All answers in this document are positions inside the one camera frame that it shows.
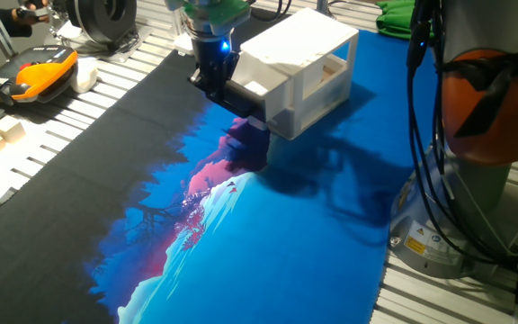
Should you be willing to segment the person's hand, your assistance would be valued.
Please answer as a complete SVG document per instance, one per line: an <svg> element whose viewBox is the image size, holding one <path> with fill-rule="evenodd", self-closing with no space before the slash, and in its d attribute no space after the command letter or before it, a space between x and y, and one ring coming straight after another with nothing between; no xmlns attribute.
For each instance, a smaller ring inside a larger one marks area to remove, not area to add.
<svg viewBox="0 0 518 324"><path fill-rule="evenodd" d="M35 24L49 21L49 0L19 0L13 10L18 23Z"/></svg>

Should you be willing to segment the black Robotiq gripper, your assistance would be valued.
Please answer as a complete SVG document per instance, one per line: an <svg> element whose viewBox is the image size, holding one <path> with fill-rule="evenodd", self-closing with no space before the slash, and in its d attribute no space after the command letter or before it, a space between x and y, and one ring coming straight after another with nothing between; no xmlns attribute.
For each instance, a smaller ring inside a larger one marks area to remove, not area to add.
<svg viewBox="0 0 518 324"><path fill-rule="evenodd" d="M240 55L232 50L230 35L192 39L197 68L188 81L215 104L224 101L223 90L231 85Z"/></svg>

